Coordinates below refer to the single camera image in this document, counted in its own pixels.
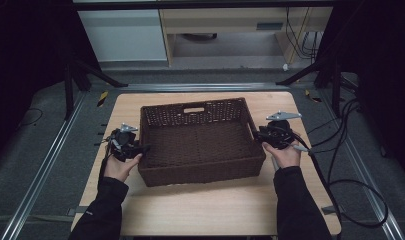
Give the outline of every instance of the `metal bar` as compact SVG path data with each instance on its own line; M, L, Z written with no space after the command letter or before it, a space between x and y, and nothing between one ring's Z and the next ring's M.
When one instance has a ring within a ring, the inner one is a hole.
M264 8L264 7L334 7L357 0L225 0L225 1L139 1L52 4L54 8L76 11L201 9L201 8Z
M79 96L77 97L76 101L76 108L73 111L71 118L69 120L65 120L62 124L61 129L59 130L58 135L56 136L52 146L49 149L45 159L43 160L40 169L38 170L33 182L31 183L30 187L28 188L27 193L25 194L24 198L22 199L21 204L15 211L15 214L10 219L8 225L6 226L5 231L2 235L2 240L14 240L18 237L27 217L30 214L34 203L39 196L41 189L43 188L44 183L46 182L47 177L56 161L56 158L62 149L62 146L65 142L66 137L68 136L71 126L73 125L81 107L84 97L86 96L86 92L80 92Z
M327 107L327 110L329 111L329 114L332 117L334 117L334 111L330 107L330 102L328 101L329 98L328 98L327 94L323 93L323 91L320 91L320 94L322 95L321 98L326 101L326 107ZM338 128L339 127L338 123L336 121L334 121L334 123L335 123L336 128ZM346 148L346 152L348 154L349 160L351 161L352 166L354 167L355 173L357 174L358 178L361 181L363 181L365 184L370 185L375 190L377 190L377 192L380 193L380 190L376 184L376 181L374 180L374 178L371 175L370 171L368 170L367 166L364 164L362 157L358 153L358 150L355 147L355 144L353 143L353 141L349 135L345 141L345 148ZM371 204L377 218L380 220L383 219L384 211L380 207L381 200L375 194L373 194L371 191L368 191L367 189L365 189L364 191L365 191L365 194L367 195L367 198L370 201L370 204ZM388 219L382 228L388 239L405 240L405 236L402 233L402 231L401 231L398 223L396 222L396 219L393 216L390 209L389 209Z
M112 91L127 92L232 92L232 91L283 91L289 87L275 83L206 83L206 84L130 84Z

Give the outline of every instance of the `black sleeve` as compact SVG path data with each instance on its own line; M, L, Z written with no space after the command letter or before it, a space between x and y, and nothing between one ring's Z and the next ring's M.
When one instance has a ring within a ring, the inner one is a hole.
M96 199L75 225L69 240L118 240L120 238L122 208L128 192L123 182L104 177Z
M277 170L274 177L277 203L277 232L280 240L331 239L320 210L314 202L300 167Z

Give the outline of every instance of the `wicker basket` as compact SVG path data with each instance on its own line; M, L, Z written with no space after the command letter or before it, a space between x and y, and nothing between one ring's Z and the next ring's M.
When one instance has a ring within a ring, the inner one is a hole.
M252 130L244 98L144 106L139 173L148 187L258 176L266 156Z

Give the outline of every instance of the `wooden table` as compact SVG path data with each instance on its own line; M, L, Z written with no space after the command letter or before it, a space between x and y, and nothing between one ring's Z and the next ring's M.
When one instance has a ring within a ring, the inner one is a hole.
M184 103L244 97L256 126L266 125L265 118L277 111L298 112L288 92L215 92L122 94L118 97L105 137L121 123L139 127L142 106ZM294 131L309 144L301 119L289 120ZM99 148L80 206L88 206L96 197L96 186L105 145ZM318 207L332 203L322 186L310 157L302 154L302 171ZM123 236L257 236L276 235L277 196L274 191L274 166L271 154L258 177L148 188L137 167L126 184L130 186L123 203ZM73 226L81 217L77 214ZM341 226L336 215L324 216L333 235Z

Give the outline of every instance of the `gray carpet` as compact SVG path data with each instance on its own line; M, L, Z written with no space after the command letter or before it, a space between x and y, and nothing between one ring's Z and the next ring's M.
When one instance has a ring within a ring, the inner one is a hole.
M238 69L107 72L107 74L125 83L156 84L274 82L284 80L292 72ZM302 120L307 131L331 119L324 102L314 102L305 96L305 89L310 89L311 96L321 96L313 87L314 77L314 75L307 76L303 82L295 83L288 89L303 115ZM98 133L106 130L102 124L108 122L116 96L123 93L99 79L92 79L93 87L86 94L83 108L32 208L31 215L64 216L68 208L76 207L79 203L98 150L98 146L94 144L102 140L102 136ZM100 94L104 90L109 90L108 97L102 107L97 107ZM342 90L342 95L346 101L353 98L353 95L345 90ZM56 84L38 92L31 107L40 109L43 112L42 117L38 119L39 112L30 110L23 123L36 119L38 121L20 127L0 155L0 216L5 216L5 220L0 220L0 237L6 226L7 217L11 216L20 204L63 123L65 114L63 84ZM334 131L334 125L328 124L311 133L310 142L319 142ZM405 175L401 167L394 159L380 155L380 145L375 140L362 112L351 114L349 134L405 235ZM336 139L316 148L315 151L333 148L335 141ZM316 156L323 173L327 173L332 153L319 153ZM343 149L337 154L332 172L332 179L339 178L357 179L354 168ZM376 215L362 188L344 184L333 187L332 191L348 215L364 223L377 222ZM70 223L29 221L22 228L18 239L66 239L69 226ZM343 239L387 239L381 228L362 228L346 219L343 219L342 237Z

